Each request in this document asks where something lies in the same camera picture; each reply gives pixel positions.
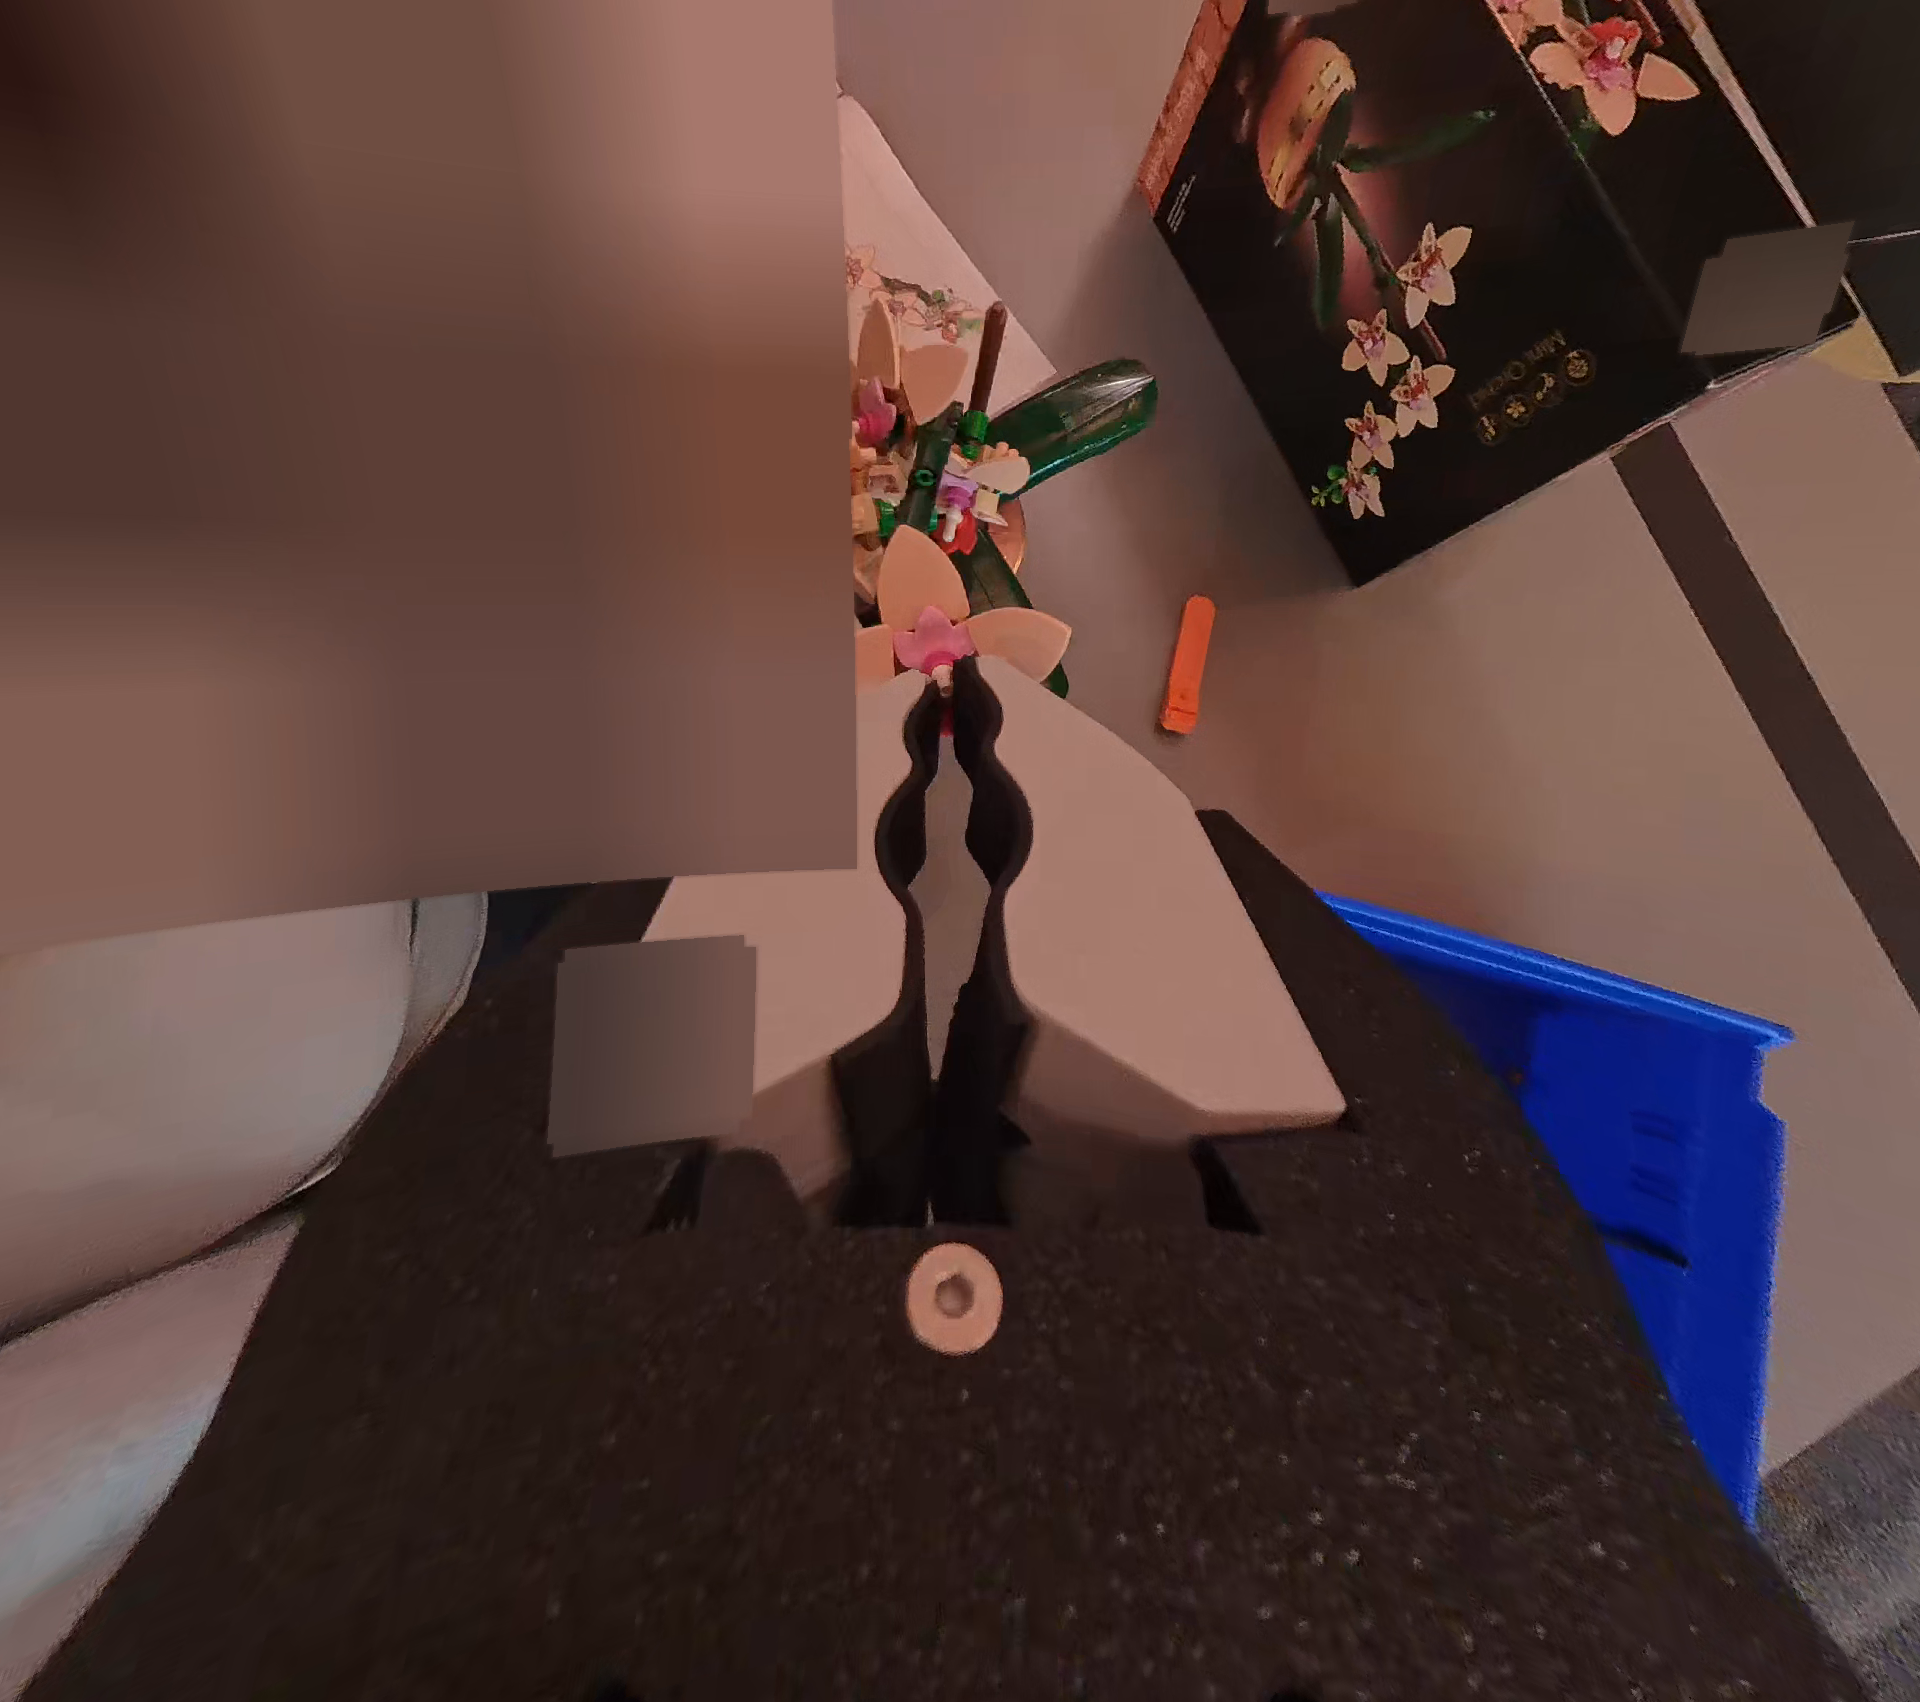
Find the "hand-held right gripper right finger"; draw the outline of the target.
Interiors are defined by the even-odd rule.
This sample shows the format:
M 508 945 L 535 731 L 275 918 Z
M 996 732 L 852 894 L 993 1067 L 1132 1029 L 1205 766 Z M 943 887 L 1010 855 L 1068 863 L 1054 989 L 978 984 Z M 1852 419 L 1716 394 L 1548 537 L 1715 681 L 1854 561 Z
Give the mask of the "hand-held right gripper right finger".
M 989 885 L 932 1092 L 937 1219 L 1249 1219 L 1219 1138 L 1346 1099 L 1196 808 L 1014 666 L 961 666 Z

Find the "cream pink toy brick flower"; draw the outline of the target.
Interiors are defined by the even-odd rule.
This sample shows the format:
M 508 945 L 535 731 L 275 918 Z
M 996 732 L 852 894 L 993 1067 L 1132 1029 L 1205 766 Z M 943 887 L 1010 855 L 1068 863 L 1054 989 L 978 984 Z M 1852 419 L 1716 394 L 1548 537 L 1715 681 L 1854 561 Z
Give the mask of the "cream pink toy brick flower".
M 1003 660 L 1035 682 L 1063 664 L 1073 633 L 1031 606 L 971 608 L 963 576 L 943 547 L 902 524 L 876 574 L 879 623 L 855 637 L 855 689 L 880 690 L 918 677 L 943 692 L 966 660 Z

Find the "black orchid set box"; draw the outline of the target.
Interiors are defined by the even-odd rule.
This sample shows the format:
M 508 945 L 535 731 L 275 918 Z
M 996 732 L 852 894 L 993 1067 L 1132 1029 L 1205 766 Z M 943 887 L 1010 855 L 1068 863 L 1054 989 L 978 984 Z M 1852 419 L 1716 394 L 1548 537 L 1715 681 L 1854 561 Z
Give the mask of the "black orchid set box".
M 1139 171 L 1355 587 L 1860 323 L 1736 0 L 1205 0 Z

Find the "toy brick orchid plant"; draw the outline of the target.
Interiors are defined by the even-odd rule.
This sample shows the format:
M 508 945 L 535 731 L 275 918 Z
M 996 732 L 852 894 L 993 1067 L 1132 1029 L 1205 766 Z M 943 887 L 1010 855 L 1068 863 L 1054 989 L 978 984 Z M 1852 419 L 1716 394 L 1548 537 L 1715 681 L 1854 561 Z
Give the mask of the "toy brick orchid plant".
M 959 570 L 971 608 L 1029 606 L 1014 541 L 1029 495 L 1143 435 L 1157 378 L 1115 360 L 1044 385 L 993 417 L 1007 309 L 978 324 L 972 364 L 950 340 L 907 350 L 901 323 L 949 327 L 964 305 L 880 280 L 851 359 L 851 502 L 857 633 L 874 629 L 879 572 L 899 529 L 932 539 Z

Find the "blue plastic bin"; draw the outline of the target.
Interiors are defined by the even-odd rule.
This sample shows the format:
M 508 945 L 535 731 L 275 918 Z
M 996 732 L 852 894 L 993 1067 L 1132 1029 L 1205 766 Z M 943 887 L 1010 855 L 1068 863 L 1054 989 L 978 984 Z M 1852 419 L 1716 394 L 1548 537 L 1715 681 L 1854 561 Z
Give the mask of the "blue plastic bin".
M 1429 994 L 1597 1227 L 1694 1444 L 1758 1522 L 1792 1033 L 1396 908 L 1322 901 Z

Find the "orchid instruction booklet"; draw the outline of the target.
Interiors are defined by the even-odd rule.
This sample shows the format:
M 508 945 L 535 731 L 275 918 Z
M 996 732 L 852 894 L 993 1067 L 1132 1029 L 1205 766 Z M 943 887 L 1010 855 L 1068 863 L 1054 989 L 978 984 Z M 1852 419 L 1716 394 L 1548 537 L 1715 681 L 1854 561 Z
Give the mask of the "orchid instruction booklet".
M 990 279 L 974 264 L 943 216 L 925 200 L 901 158 L 862 104 L 837 98 L 842 236 L 849 263 L 862 260 L 862 274 L 849 277 L 849 338 L 857 342 L 867 305 L 884 292 L 883 280 L 915 285 L 928 298 L 946 297 L 966 310 L 946 327 L 902 321 L 907 350 L 950 342 L 978 355 L 981 323 L 998 298 Z

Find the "orange brick separator tool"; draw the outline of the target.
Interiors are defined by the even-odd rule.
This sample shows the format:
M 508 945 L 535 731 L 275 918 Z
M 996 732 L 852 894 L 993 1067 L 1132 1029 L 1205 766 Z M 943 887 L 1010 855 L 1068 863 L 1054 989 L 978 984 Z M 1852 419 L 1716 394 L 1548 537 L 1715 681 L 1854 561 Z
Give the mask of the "orange brick separator tool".
M 1164 735 L 1188 736 L 1196 731 L 1217 617 L 1215 601 L 1205 595 L 1192 595 L 1182 605 L 1159 711 L 1159 731 Z

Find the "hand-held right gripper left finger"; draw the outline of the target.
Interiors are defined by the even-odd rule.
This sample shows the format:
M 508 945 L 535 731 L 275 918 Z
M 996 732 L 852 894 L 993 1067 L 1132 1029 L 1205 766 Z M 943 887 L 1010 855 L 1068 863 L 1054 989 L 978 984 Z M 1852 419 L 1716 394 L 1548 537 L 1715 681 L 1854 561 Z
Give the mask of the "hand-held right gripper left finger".
M 857 694 L 851 871 L 683 876 L 648 947 L 733 938 L 755 958 L 751 1099 L 697 1136 L 775 1159 L 844 1227 L 918 1227 L 928 1200 L 926 932 L 912 896 L 949 705 L 928 679 Z

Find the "person's leg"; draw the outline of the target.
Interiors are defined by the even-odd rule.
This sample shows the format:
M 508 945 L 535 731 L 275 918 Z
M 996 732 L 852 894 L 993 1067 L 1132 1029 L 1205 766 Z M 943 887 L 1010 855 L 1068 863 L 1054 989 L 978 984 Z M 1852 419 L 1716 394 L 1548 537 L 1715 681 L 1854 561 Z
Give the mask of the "person's leg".
M 179 1483 L 324 1175 L 458 1011 L 480 894 L 2 962 L 2 1662 L 18 1699 Z

